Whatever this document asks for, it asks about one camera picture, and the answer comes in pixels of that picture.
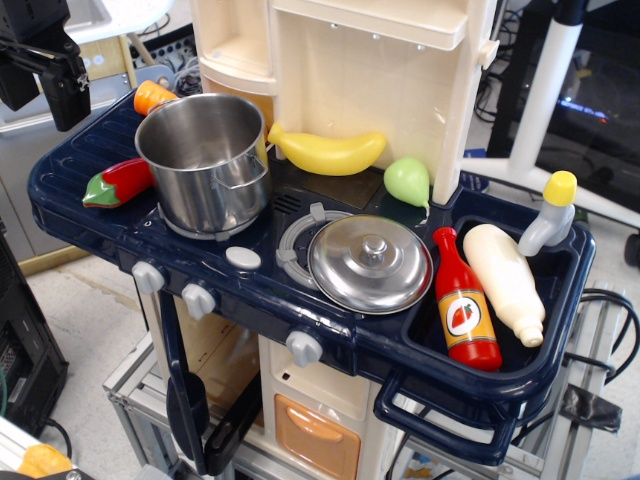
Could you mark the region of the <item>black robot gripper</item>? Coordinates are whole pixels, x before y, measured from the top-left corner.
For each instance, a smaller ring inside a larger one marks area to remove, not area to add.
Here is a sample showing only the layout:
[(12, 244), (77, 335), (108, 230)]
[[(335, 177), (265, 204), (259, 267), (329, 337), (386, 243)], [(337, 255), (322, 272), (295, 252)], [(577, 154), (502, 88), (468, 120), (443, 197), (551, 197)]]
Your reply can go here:
[(60, 132), (91, 113), (80, 48), (65, 31), (69, 19), (65, 1), (1, 3), (1, 101), (17, 111), (43, 93)]

